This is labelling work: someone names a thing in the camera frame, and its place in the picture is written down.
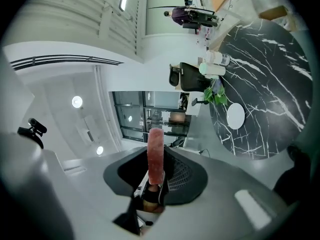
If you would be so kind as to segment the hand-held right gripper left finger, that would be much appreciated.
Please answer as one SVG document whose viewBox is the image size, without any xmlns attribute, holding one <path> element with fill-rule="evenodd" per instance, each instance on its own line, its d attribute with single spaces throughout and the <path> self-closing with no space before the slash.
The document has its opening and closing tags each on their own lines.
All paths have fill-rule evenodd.
<svg viewBox="0 0 320 240">
<path fill-rule="evenodd" d="M 125 213 L 131 201 L 128 196 L 117 195 L 104 180 L 105 169 L 146 147 L 83 159 L 61 162 L 61 167 L 75 190 L 81 204 L 76 205 L 73 223 L 77 240 L 138 240 L 140 237 L 118 226 L 114 220 Z"/>
</svg>

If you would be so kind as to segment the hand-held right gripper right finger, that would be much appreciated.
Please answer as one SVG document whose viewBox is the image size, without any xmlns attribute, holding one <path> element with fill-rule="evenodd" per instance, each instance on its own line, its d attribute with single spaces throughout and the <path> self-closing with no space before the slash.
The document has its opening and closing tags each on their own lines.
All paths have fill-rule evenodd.
<svg viewBox="0 0 320 240">
<path fill-rule="evenodd" d="M 151 240 L 266 240 L 295 208 L 239 167 L 176 152 L 205 169 L 207 185 L 191 203 L 167 205 L 149 230 Z"/>
</svg>

